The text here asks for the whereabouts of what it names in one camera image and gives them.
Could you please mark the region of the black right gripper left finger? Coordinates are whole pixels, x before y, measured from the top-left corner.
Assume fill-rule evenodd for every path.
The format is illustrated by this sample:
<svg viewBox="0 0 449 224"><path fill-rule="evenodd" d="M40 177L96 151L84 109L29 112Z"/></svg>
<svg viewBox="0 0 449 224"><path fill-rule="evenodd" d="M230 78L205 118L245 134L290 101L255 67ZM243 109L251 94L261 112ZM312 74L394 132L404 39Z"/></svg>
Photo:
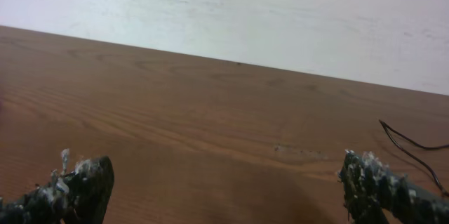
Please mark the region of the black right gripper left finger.
<svg viewBox="0 0 449 224"><path fill-rule="evenodd" d="M102 223L114 187L109 157L84 159L68 170L69 150L61 152L62 170L14 202L1 204L5 224Z"/></svg>

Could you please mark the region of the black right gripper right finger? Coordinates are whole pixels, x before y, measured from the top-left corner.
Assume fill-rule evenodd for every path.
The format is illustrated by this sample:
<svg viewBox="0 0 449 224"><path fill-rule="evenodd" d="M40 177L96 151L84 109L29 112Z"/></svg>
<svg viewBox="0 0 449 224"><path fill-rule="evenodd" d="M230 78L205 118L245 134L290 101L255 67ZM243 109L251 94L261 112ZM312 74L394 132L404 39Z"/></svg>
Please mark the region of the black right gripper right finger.
<svg viewBox="0 0 449 224"><path fill-rule="evenodd" d="M401 223L448 223L447 199L392 173L372 152L346 150L338 176L353 223L388 223L384 211Z"/></svg>

